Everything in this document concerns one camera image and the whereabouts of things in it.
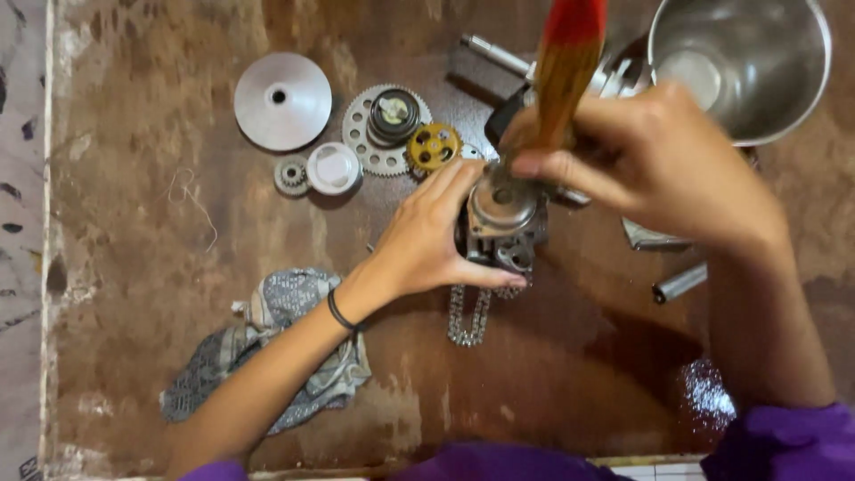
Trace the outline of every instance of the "string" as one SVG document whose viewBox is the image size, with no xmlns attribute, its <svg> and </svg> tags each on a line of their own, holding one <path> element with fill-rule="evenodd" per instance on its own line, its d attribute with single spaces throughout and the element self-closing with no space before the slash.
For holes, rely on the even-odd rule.
<svg viewBox="0 0 855 481">
<path fill-rule="evenodd" d="M 177 195 L 176 195 L 176 199 L 173 199 L 172 198 L 172 188 L 175 186 L 175 179 L 178 178 L 178 174 L 181 172 L 189 172 L 190 173 L 190 179 L 188 179 L 187 182 L 184 183 L 184 185 L 180 186 L 181 198 L 177 199 Z M 211 228 L 214 230 L 214 239 L 211 241 L 208 248 L 205 249 L 205 252 L 208 252 L 211 250 L 211 247 L 214 246 L 214 243 L 216 242 L 217 238 L 219 237 L 219 234 L 217 233 L 216 227 L 214 227 L 214 223 L 211 222 L 211 216 L 208 215 L 208 211 L 206 211 L 205 208 L 202 207 L 201 204 L 199 204 L 199 201 L 196 200 L 196 196 L 190 192 L 190 189 L 188 189 L 190 184 L 193 183 L 193 179 L 195 179 L 195 178 L 196 178 L 196 173 L 193 172 L 192 170 L 188 169 L 187 167 L 182 168 L 182 169 L 177 169 L 175 171 L 175 173 L 172 175 L 172 181 L 169 183 L 169 188 L 166 189 L 162 194 L 160 194 L 160 197 L 163 197 L 164 195 L 166 195 L 166 198 L 169 201 L 169 203 L 174 204 L 174 205 L 181 205 L 189 197 L 190 200 L 193 201 L 193 204 L 196 204 L 196 207 L 198 207 L 202 211 L 202 213 L 205 215 L 205 218 L 208 219 L 208 225 L 211 226 Z"/>
</svg>

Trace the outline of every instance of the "red brush tip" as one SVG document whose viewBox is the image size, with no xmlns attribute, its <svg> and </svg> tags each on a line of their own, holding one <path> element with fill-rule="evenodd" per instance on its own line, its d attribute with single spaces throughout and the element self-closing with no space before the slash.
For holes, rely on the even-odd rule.
<svg viewBox="0 0 855 481">
<path fill-rule="evenodd" d="M 546 45 L 575 45 L 602 40 L 605 35 L 605 0 L 555 0 L 543 40 Z"/>
</svg>

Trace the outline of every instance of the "cloth rag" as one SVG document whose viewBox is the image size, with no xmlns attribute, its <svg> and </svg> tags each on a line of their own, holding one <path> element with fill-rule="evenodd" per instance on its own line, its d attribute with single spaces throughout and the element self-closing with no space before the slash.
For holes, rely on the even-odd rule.
<svg viewBox="0 0 855 481">
<path fill-rule="evenodd" d="M 265 277 L 248 302 L 235 302 L 245 324 L 206 337 L 172 385 L 160 394 L 170 422 L 190 417 L 223 381 L 282 330 L 306 315 L 341 279 L 317 268 L 279 270 Z M 371 377 L 362 333 L 339 344 L 294 396 L 268 436 L 300 425 L 324 408 L 342 408 Z"/>
</svg>

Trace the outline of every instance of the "black wristband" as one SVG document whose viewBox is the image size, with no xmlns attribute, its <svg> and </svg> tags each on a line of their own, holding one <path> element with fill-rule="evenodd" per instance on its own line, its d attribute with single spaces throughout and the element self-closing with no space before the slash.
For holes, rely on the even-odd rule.
<svg viewBox="0 0 855 481">
<path fill-rule="evenodd" d="M 329 306 L 330 313 L 333 314 L 335 320 L 339 321 L 339 324 L 342 325 L 347 330 L 359 330 L 359 326 L 352 324 L 350 321 L 345 319 L 344 316 L 339 312 L 339 308 L 335 305 L 335 288 L 329 290 L 329 294 L 327 295 L 327 305 Z"/>
</svg>

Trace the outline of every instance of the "forearm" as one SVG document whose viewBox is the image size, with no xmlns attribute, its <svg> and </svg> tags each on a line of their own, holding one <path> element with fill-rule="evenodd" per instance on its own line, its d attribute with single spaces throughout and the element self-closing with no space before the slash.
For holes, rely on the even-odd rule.
<svg viewBox="0 0 855 481">
<path fill-rule="evenodd" d="M 788 239 L 711 253 L 713 362 L 740 407 L 824 407 L 835 392 Z"/>
<path fill-rule="evenodd" d="M 390 300 L 381 288 L 369 286 L 365 269 L 361 264 L 336 289 L 336 304 L 352 323 Z M 326 301 L 279 334 L 178 426 L 168 477 L 249 453 L 306 379 L 349 334 L 333 318 Z"/>
</svg>

